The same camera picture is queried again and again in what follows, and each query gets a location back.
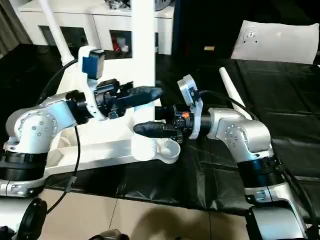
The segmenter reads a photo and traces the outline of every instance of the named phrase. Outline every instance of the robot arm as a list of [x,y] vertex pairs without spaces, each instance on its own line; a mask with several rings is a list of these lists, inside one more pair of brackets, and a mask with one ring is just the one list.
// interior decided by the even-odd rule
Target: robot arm
[[306,225],[289,184],[278,170],[279,161],[271,148],[268,128],[233,109],[210,108],[203,112],[201,96],[190,75],[178,85],[190,111],[175,112],[172,124],[146,122],[133,130],[146,137],[161,136],[179,142],[182,137],[196,139],[200,135],[223,141],[238,166],[245,199],[253,205],[246,213],[249,237],[306,239]]
[[132,82],[120,85],[116,79],[98,84],[104,59],[103,51],[82,47],[79,68],[86,74],[83,92],[73,90],[54,95],[8,118],[9,140],[3,146],[0,160],[0,237],[11,239],[14,235],[14,239],[36,240],[40,236],[47,204],[36,196],[44,188],[51,142],[61,130],[85,124],[90,118],[104,121],[122,117],[126,109],[162,95],[159,87],[133,88]]

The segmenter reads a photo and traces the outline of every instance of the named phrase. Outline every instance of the black cable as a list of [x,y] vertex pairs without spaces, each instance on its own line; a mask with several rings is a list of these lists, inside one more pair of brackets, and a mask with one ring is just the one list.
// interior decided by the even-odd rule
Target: black cable
[[240,107],[241,109],[243,109],[244,111],[246,111],[254,120],[257,120],[259,121],[259,119],[257,118],[256,115],[254,115],[247,107],[243,106],[241,103],[239,103],[238,101],[234,100],[233,98],[231,97],[228,97],[228,96],[224,96],[220,93],[217,93],[215,91],[211,91],[211,90],[203,90],[203,91],[200,91],[199,92],[199,95],[203,95],[203,94],[211,94],[217,98],[220,98],[220,99],[223,99],[223,100],[227,100],[235,105],[237,105],[238,107]]
[[131,6],[130,6],[130,4],[129,4],[128,2],[129,2],[129,0],[123,0],[123,1],[122,1],[122,3],[123,3],[124,5],[126,5],[128,8],[131,8]]
[[57,76],[64,70],[66,70],[68,67],[70,67],[71,65],[75,64],[76,62],[78,62],[78,59],[72,60],[70,62],[68,62],[66,65],[64,65],[62,68],[60,68],[59,71],[57,71],[48,81],[48,83],[45,85],[43,91],[40,94],[40,97],[38,98],[38,100],[36,101],[36,105],[41,104],[45,99],[46,99],[46,95],[47,95],[47,91],[48,88],[50,87],[50,85],[52,84],[52,82],[57,78]]
[[[227,100],[237,106],[239,106],[241,109],[243,109],[244,111],[246,111],[249,115],[251,115],[253,117],[254,120],[259,121],[259,119],[244,105],[242,105],[241,103],[239,103],[238,101],[234,100],[231,97],[228,96],[224,96],[222,94],[219,94],[215,91],[211,91],[211,90],[203,90],[199,92],[199,95],[203,95],[203,94],[211,94],[217,98],[223,99],[223,100]],[[271,138],[271,145],[273,150],[274,148],[274,142]],[[289,171],[288,168],[285,168],[285,171],[283,171],[283,176],[284,178],[287,180],[288,184],[291,186],[291,188],[296,192],[298,198],[300,199],[302,205],[306,208],[310,219],[311,219],[311,224],[312,224],[312,232],[311,232],[311,239],[312,240],[318,240],[320,239],[319,237],[319,232],[318,232],[318,221],[317,221],[317,214],[315,211],[315,208],[308,196],[308,193],[301,187],[301,185],[298,183],[297,178]]]
[[[77,159],[76,159],[76,164],[74,167],[74,171],[72,173],[72,176],[75,177],[77,175],[78,172],[78,167],[79,167],[79,162],[80,162],[80,154],[81,154],[81,147],[80,147],[80,138],[79,138],[79,133],[78,133],[78,128],[75,126],[74,127],[75,130],[75,136],[76,136],[76,142],[78,145],[78,155],[77,155]],[[61,197],[52,205],[52,207],[49,208],[48,211],[46,211],[46,214],[48,215],[53,209],[55,209],[55,207],[62,201],[62,199],[64,199],[64,197],[66,196],[66,194],[69,191],[67,191],[67,189],[64,190],[64,193],[61,195]]]

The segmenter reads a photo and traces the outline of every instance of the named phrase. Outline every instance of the floor tile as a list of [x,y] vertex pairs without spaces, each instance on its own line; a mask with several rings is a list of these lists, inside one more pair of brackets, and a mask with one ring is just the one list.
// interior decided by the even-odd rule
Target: floor tile
[[118,229],[130,240],[209,240],[210,216],[199,210],[119,199],[110,229]]
[[248,240],[244,216],[210,212],[211,240]]
[[[50,208],[62,191],[45,189],[40,198]],[[109,229],[116,199],[68,193],[46,217],[41,240],[88,240]]]

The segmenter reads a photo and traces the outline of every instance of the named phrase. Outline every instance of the white bar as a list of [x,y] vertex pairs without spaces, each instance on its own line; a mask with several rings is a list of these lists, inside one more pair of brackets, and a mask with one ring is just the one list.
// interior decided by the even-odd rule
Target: white bar
[[[133,85],[155,86],[155,1],[132,0]],[[155,120],[155,104],[134,108],[134,124]],[[139,161],[148,161],[157,153],[156,139],[132,136],[131,153]]]
[[[229,74],[227,73],[227,70],[224,67],[221,67],[219,69],[219,73],[221,75],[222,81],[224,83],[225,89],[229,95],[230,98],[233,100],[236,100],[238,103],[242,104],[243,106],[246,106],[244,102],[242,101],[234,83],[232,82],[231,78],[229,77]],[[233,109],[238,111],[239,113],[243,114],[247,119],[252,120],[252,117],[250,114],[248,114],[245,110],[240,108],[239,106],[233,104]]]
[[62,65],[64,66],[75,58],[69,51],[65,37],[61,32],[60,26],[57,24],[54,13],[49,6],[48,0],[39,0],[39,2],[42,7],[42,11],[48,21],[48,25],[54,38],[55,44],[60,52]]

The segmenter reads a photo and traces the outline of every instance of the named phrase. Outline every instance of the black tablecloth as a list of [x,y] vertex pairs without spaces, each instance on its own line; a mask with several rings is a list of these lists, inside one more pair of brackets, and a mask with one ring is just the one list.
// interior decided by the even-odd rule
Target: black tablecloth
[[[128,55],[109,51],[106,57]],[[2,142],[7,140],[4,133],[7,117],[19,108],[34,105],[48,79],[60,67],[59,53],[50,46],[20,45],[0,59]],[[269,128],[278,156],[312,194],[320,216],[320,68],[283,62],[157,55],[156,84],[165,91],[162,105],[184,105],[177,81],[187,74],[195,79],[198,89],[227,95],[220,67],[226,68],[244,103]],[[202,99],[204,108],[232,107],[220,99],[206,96]],[[51,176],[46,186],[62,190],[69,176],[69,173]],[[221,141],[206,138],[185,139],[174,164],[152,160],[82,170],[77,176],[73,190],[81,193],[240,215],[250,206],[227,147]]]

